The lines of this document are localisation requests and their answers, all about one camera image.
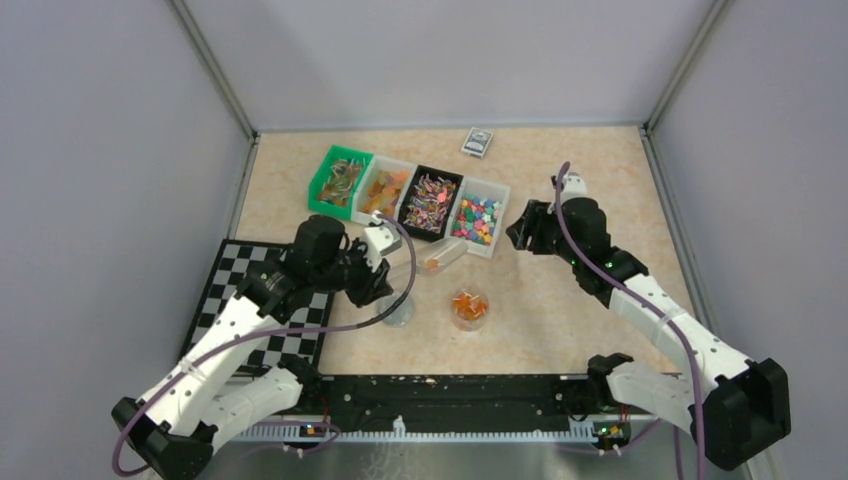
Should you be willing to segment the clear plastic scoop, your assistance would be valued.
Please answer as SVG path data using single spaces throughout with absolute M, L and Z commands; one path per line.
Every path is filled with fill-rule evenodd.
M 387 280 L 392 285 L 401 285 L 408 280 L 411 271 L 419 276 L 435 276 L 446 270 L 468 251 L 464 240 L 447 237 L 417 248 L 416 260 L 406 260 L 392 265 Z

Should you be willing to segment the clear plastic jar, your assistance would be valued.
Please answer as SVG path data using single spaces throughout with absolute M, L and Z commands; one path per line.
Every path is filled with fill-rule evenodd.
M 450 309 L 453 323 L 459 330 L 474 332 L 485 325 L 490 302 L 480 288 L 464 286 L 452 294 Z

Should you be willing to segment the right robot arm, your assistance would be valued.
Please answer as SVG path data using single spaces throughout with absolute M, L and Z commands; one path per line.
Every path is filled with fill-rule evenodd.
M 619 315 L 680 368 L 673 377 L 615 353 L 588 362 L 586 397 L 600 412 L 620 404 L 687 431 L 699 453 L 731 471 L 792 429 L 788 375 L 727 345 L 674 301 L 630 252 L 613 245 L 607 217 L 587 197 L 530 200 L 506 229 L 513 247 L 556 256 L 578 286 Z

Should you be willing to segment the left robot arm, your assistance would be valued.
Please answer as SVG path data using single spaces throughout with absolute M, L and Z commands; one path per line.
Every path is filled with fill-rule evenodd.
M 302 222 L 280 256 L 247 269 L 207 333 L 160 382 L 116 403 L 113 472 L 127 478 L 152 469 L 162 479 L 194 479 L 226 443 L 266 417 L 314 410 L 320 386 L 286 366 L 229 394 L 220 390 L 264 339 L 313 333 L 288 322 L 315 294 L 343 292 L 357 307 L 390 295 L 387 258 L 402 245 L 414 247 L 410 235 L 379 212 L 357 238 L 329 216 Z

